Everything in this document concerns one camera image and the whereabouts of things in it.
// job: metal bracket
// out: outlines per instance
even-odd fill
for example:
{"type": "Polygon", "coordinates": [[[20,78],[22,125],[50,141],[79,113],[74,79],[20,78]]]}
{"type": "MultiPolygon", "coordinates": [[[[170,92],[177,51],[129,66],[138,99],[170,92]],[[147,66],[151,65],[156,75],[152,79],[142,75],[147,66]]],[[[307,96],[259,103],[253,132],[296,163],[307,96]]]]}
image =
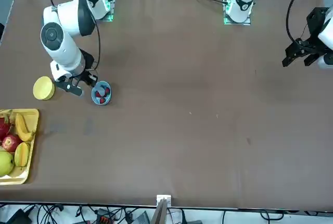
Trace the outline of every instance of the metal bracket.
{"type": "Polygon", "coordinates": [[[160,203],[161,200],[166,200],[168,207],[171,207],[171,195],[168,194],[158,194],[156,195],[156,206],[160,203]]]}

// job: brown table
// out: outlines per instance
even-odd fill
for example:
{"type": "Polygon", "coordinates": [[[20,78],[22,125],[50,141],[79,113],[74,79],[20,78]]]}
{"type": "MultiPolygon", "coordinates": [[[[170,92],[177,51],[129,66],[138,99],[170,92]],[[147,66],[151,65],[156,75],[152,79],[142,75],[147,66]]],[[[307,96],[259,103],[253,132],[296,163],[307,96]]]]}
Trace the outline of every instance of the brown table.
{"type": "MultiPolygon", "coordinates": [[[[68,0],[54,0],[55,3],[68,0]]],[[[34,99],[51,58],[49,0],[15,0],[0,47],[1,108],[38,108],[31,176],[1,200],[333,210],[333,72],[283,68],[290,0],[256,0],[250,27],[207,0],[117,0],[100,23],[99,78],[112,104],[57,90],[34,99]]],[[[316,0],[297,0],[300,36],[316,0]]],[[[78,38],[97,57],[97,35],[78,38]]]]}

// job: strawberry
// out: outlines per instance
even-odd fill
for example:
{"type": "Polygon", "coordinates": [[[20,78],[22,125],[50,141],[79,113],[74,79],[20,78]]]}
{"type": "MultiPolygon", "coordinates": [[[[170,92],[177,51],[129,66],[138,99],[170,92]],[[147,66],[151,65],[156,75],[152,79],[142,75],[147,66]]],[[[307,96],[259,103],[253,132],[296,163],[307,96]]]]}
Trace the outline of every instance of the strawberry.
{"type": "Polygon", "coordinates": [[[106,95],[109,95],[111,93],[111,90],[109,87],[105,87],[104,90],[105,90],[106,95]]]}
{"type": "Polygon", "coordinates": [[[95,96],[96,96],[96,97],[99,97],[99,98],[102,97],[98,91],[95,92],[95,96]]]}

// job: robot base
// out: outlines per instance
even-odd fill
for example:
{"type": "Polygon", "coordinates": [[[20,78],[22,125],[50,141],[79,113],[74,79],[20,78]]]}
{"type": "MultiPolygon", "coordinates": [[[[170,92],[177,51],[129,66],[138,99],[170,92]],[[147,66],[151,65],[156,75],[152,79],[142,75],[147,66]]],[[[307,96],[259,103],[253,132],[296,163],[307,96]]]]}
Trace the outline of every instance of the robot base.
{"type": "Polygon", "coordinates": [[[238,24],[238,25],[251,25],[251,11],[253,5],[251,5],[249,16],[244,22],[235,22],[233,21],[230,16],[226,13],[226,11],[229,9],[229,5],[233,2],[233,0],[223,0],[224,2],[227,2],[228,4],[223,4],[223,23],[228,24],[238,24]]]}
{"type": "Polygon", "coordinates": [[[102,22],[112,22],[113,21],[113,15],[114,15],[114,4],[116,0],[107,0],[105,2],[105,7],[107,7],[110,12],[108,12],[103,18],[96,19],[96,21],[102,21],[102,22]]]}

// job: fruit tray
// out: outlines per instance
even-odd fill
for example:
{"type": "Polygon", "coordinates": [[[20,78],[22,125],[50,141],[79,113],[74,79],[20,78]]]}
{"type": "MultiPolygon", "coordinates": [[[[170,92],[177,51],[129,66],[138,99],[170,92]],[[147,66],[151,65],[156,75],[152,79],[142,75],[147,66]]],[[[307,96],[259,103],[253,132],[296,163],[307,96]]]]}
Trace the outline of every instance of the fruit tray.
{"type": "MultiPolygon", "coordinates": [[[[0,113],[8,113],[9,109],[1,110],[0,113]]],[[[25,125],[27,126],[28,131],[36,130],[37,124],[38,124],[38,118],[39,118],[39,112],[37,109],[13,109],[12,113],[20,113],[23,115],[25,125]]],[[[0,185],[17,185],[17,184],[23,184],[29,175],[30,171],[30,165],[31,165],[31,158],[33,153],[33,147],[35,142],[35,137],[32,138],[30,142],[27,142],[30,144],[30,151],[29,151],[29,158],[27,166],[25,167],[14,167],[14,169],[6,176],[0,177],[0,185]]]]}

